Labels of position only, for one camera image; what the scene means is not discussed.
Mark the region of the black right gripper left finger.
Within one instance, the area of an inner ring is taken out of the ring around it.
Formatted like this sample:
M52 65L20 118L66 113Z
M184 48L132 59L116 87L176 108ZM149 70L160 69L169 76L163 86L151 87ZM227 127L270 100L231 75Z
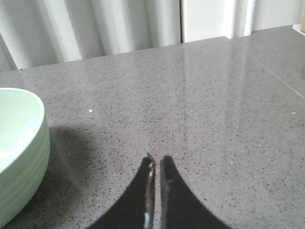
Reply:
M151 229L154 219L155 160L148 154L120 198L89 229Z

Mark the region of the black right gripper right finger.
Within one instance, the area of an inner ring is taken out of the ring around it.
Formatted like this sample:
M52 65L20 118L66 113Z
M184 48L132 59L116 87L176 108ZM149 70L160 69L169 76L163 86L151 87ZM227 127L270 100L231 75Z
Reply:
M171 156L160 162L162 229L228 229L189 189Z

